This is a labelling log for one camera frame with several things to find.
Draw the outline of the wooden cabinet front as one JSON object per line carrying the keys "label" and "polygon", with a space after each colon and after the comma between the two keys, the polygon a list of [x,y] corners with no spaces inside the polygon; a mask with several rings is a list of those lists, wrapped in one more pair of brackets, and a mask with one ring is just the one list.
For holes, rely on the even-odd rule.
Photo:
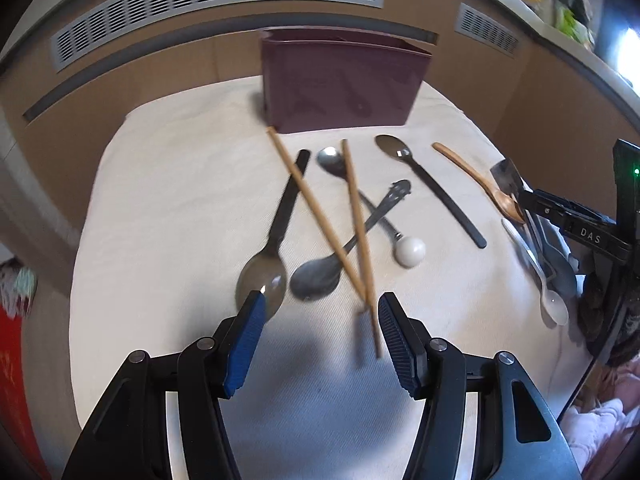
{"label": "wooden cabinet front", "polygon": [[[612,214],[612,146],[639,139],[639,102],[589,52],[533,32],[495,0],[313,1],[218,6],[145,26],[54,69],[49,41],[105,0],[72,0],[1,69],[1,156],[37,218],[70,246],[85,222],[106,144],[139,105],[260,71],[259,33],[283,25],[379,29],[431,51],[426,81],[468,116],[525,179]],[[465,3],[520,40],[513,56],[454,30]]]}

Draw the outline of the white plastic spoon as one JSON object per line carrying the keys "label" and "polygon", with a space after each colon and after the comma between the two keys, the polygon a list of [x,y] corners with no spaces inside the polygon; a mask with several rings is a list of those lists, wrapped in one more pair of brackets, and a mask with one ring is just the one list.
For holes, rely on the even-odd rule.
{"label": "white plastic spoon", "polygon": [[501,224],[512,242],[518,246],[521,253],[525,255],[528,263],[532,266],[535,274],[537,275],[540,283],[541,307],[546,311],[548,317],[551,318],[553,323],[559,326],[565,326],[568,323],[568,309],[563,298],[557,292],[548,287],[544,270],[542,270],[542,267],[538,263],[533,252],[525,243],[524,238],[521,237],[518,230],[515,229],[515,226],[509,220],[506,220],[506,218],[501,219]]}

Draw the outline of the wooden chopstick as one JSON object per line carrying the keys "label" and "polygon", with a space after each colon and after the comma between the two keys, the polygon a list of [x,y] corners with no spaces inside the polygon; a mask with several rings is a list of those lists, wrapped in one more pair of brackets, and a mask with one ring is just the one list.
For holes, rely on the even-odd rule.
{"label": "wooden chopstick", "polygon": [[349,203],[350,208],[352,208],[352,224],[357,237],[359,274],[364,286],[364,301],[370,314],[375,357],[379,360],[382,358],[383,349],[380,330],[378,329],[378,319],[376,318],[374,279],[367,231],[364,226],[357,177],[348,140],[341,140],[341,146],[346,167]]}
{"label": "wooden chopstick", "polygon": [[303,198],[307,203],[312,215],[314,216],[314,220],[316,220],[316,223],[318,224],[318,227],[321,230],[324,238],[329,243],[330,247],[334,250],[335,255],[337,255],[338,261],[343,265],[343,269],[346,271],[349,281],[352,283],[352,287],[356,290],[358,296],[362,300],[365,300],[366,288],[364,287],[363,282],[360,280],[358,272],[349,262],[347,254],[344,251],[342,244],[338,240],[337,235],[331,226],[331,222],[329,222],[329,219],[324,214],[320,204],[318,203],[318,200],[316,200],[316,198],[314,197],[314,193],[311,191],[311,188],[307,184],[296,163],[294,162],[290,154],[288,154],[288,150],[278,138],[276,129],[273,127],[268,127],[267,134],[270,137],[270,140],[272,141],[278,154],[280,155],[280,159],[285,164],[285,167],[288,168],[290,175],[294,178],[294,181],[296,182],[299,191],[302,193]]}

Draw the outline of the wooden spoon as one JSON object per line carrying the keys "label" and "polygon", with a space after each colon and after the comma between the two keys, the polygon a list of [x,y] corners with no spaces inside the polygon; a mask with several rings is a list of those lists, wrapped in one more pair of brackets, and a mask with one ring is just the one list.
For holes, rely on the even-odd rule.
{"label": "wooden spoon", "polygon": [[484,174],[481,174],[471,164],[466,162],[460,155],[458,155],[453,150],[450,150],[450,148],[447,148],[446,145],[439,142],[434,142],[432,144],[432,148],[448,158],[450,162],[453,162],[464,172],[466,172],[476,183],[478,183],[498,208],[498,211],[501,212],[504,218],[507,218],[518,224],[525,223],[525,219],[520,211],[520,208],[518,208],[518,203],[516,202],[516,200],[514,200],[513,197],[506,195],[505,192],[502,192],[496,182],[489,180],[488,177],[484,176]]}

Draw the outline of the maroon plastic utensil holder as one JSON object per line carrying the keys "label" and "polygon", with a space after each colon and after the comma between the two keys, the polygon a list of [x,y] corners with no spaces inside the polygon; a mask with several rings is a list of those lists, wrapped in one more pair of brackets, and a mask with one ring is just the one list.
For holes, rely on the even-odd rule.
{"label": "maroon plastic utensil holder", "polygon": [[382,32],[270,28],[260,34],[266,123],[280,133],[402,126],[431,63]]}

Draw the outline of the steel spoon white knob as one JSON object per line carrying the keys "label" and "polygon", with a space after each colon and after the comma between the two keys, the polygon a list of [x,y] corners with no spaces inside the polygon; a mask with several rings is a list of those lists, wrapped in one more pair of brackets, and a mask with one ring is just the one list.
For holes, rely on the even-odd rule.
{"label": "steel spoon white knob", "polygon": [[[327,146],[321,150],[317,155],[317,162],[332,176],[347,180],[344,157],[337,148]],[[423,240],[414,236],[405,236],[386,218],[382,218],[378,223],[392,239],[394,258],[401,266],[411,269],[423,261],[426,255]]]}

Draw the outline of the red door mat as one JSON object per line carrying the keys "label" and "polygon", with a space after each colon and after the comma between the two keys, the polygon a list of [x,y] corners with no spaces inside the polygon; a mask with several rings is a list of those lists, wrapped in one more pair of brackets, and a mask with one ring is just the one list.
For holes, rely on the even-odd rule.
{"label": "red door mat", "polygon": [[1,310],[1,423],[39,479],[50,479],[32,429],[22,365],[22,319]]}

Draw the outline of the cream table cloth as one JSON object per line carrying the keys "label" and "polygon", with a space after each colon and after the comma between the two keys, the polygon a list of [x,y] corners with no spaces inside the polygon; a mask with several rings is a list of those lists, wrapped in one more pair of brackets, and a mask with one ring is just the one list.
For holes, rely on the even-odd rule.
{"label": "cream table cloth", "polygon": [[[262,121],[257,77],[173,94],[130,112],[104,151],[70,296],[70,370],[86,420],[131,351],[183,350],[235,311],[236,281],[264,246],[288,180]],[[420,181],[390,213],[423,240],[413,269],[369,233],[379,292],[394,292],[428,331],[477,356],[518,358],[559,413],[590,364],[573,325],[552,326],[536,278],[496,207],[435,150],[487,171],[500,152],[442,94],[423,86],[392,129],[486,238],[478,248]],[[369,315],[347,280],[317,302],[285,298],[246,381],[222,407],[245,479],[398,479],[422,406],[376,353]]]}

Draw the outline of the small grey vent grille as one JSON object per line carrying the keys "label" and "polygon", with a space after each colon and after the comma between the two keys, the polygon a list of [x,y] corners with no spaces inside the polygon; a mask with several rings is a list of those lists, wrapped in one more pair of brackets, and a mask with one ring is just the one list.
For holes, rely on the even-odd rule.
{"label": "small grey vent grille", "polygon": [[459,6],[454,30],[465,37],[513,56],[520,40],[510,29],[465,3]]}

